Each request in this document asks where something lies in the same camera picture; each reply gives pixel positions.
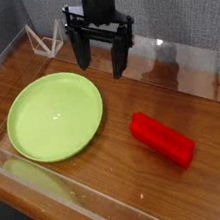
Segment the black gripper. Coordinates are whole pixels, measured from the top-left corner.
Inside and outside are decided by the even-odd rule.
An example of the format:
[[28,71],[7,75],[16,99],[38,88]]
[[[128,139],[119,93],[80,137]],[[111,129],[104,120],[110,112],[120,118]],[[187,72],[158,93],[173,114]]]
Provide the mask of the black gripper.
[[82,0],[80,6],[63,6],[66,32],[79,67],[91,63],[89,38],[112,43],[113,76],[121,78],[127,67],[128,47],[133,45],[132,16],[117,11],[115,0]]

